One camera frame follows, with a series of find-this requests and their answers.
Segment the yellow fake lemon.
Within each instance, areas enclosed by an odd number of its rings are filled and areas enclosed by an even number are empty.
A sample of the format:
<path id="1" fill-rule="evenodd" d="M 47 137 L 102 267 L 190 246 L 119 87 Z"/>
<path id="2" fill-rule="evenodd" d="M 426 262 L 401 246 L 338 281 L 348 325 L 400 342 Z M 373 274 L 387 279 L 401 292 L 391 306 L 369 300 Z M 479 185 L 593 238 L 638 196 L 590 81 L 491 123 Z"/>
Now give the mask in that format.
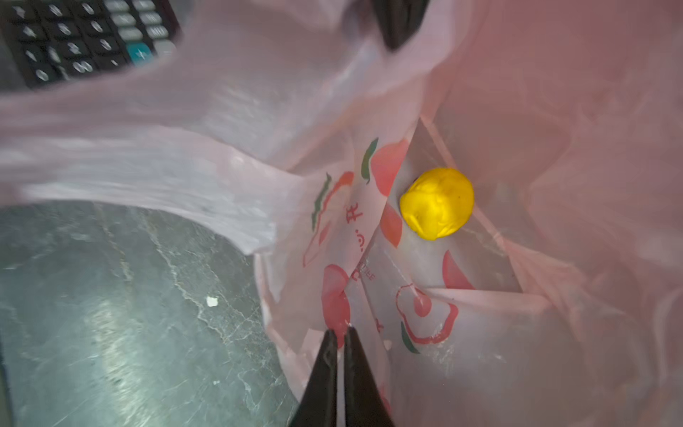
<path id="1" fill-rule="evenodd" d="M 453 168 L 435 168 L 420 175 L 399 200 L 409 229 L 420 238 L 435 241 L 459 231 L 475 206 L 471 182 Z"/>

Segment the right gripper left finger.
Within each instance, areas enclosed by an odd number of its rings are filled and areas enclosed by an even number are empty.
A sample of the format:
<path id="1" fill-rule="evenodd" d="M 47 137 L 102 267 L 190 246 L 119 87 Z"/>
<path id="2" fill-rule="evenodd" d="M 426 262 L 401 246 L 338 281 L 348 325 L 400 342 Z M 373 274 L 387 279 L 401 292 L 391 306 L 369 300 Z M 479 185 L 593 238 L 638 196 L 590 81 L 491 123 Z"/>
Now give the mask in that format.
<path id="1" fill-rule="evenodd" d="M 289 427 L 336 427 L 338 341 L 328 329 L 318 351 L 311 377 Z"/>

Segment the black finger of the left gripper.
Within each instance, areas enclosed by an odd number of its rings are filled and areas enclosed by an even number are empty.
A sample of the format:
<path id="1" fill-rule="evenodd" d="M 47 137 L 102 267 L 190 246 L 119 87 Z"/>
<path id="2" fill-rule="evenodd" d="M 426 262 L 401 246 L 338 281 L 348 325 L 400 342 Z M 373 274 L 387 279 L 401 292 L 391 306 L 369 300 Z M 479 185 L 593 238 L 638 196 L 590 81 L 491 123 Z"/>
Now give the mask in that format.
<path id="1" fill-rule="evenodd" d="M 429 0 L 372 0 L 382 39 L 390 52 L 400 49 L 421 27 Z"/>

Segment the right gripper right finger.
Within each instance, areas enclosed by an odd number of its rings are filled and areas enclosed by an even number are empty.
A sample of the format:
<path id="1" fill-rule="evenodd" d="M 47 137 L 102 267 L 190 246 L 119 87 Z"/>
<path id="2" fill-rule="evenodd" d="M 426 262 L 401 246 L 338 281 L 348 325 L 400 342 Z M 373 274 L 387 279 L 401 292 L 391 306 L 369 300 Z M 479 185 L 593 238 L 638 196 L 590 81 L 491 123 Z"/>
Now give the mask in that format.
<path id="1" fill-rule="evenodd" d="M 346 425 L 394 427 L 354 327 L 349 327 L 345 336 L 343 365 Z"/>

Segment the pink plastic bag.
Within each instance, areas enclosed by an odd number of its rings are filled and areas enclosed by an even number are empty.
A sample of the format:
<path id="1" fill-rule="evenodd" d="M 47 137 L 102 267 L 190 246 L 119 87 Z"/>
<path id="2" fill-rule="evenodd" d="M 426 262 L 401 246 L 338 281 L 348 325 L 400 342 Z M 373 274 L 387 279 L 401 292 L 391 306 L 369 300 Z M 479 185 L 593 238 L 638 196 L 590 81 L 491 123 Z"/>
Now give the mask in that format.
<path id="1" fill-rule="evenodd" d="M 399 200 L 453 168 L 435 241 Z M 682 423 L 682 4 L 200 1 L 172 53 L 1 99 L 1 201 L 165 211 L 254 256 L 302 398 L 354 327 L 398 426 Z"/>

